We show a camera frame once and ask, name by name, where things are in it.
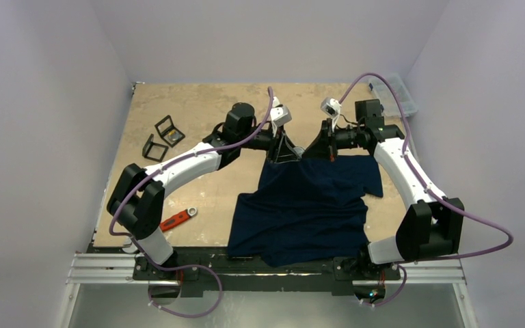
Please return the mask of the navy blue t-shirt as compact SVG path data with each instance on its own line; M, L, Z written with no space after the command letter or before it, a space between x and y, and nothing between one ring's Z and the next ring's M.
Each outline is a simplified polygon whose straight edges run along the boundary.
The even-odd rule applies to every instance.
M265 163L257 190L237 197L227 254L260 256L271 267L355 257L368 242L367 194L383 197L371 156Z

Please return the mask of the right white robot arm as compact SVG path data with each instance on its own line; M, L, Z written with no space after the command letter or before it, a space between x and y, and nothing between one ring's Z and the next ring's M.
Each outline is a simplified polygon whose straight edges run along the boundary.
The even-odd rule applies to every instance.
M424 173L418 163L408 163L411 155L404 132L386 124L376 99L355 102L357 124L339 128L341 104L334 98L321 103L327 119L302 154L305 159L335 161L341 149L362 148L391 178L406 214L394 236L363 246L356 260L358 273L372 278L384 264L430 260L457 253L461 238L463 209L457 198L447 198Z

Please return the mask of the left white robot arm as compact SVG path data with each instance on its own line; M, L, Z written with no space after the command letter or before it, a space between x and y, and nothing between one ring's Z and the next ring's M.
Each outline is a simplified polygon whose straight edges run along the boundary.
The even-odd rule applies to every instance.
M238 102L224 122L191 150L146 168L136 164L124 168L109 197L107 212L151 259L153 274L169 279L176 272L175 251L159 227L165 198L188 182L228 166L242 148L264 150L276 163L299 160L300 154L284 130L291 119L288 108L277 99L272 100L260 123L253 106Z

